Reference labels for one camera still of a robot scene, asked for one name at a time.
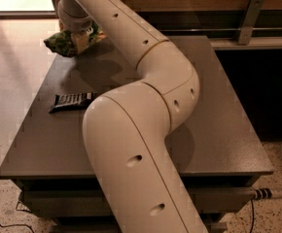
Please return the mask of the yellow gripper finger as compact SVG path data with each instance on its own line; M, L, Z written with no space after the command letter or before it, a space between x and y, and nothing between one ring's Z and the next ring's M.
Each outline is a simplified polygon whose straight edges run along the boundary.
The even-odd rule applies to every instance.
M76 54L80 54L88 48L88 33L84 32L73 32L72 42L76 49Z

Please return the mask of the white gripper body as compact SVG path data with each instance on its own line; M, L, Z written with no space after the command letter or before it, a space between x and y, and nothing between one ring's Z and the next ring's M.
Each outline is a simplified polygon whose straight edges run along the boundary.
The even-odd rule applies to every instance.
M59 0L57 11L65 30L82 32L90 29L92 19L76 0Z

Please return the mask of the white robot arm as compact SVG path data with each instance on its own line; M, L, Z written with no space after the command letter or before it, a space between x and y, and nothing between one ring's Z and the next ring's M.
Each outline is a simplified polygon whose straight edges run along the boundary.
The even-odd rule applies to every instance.
M87 108L88 159L122 233L208 233L165 146L192 113L190 60L121 0L72 0L107 34L140 79Z

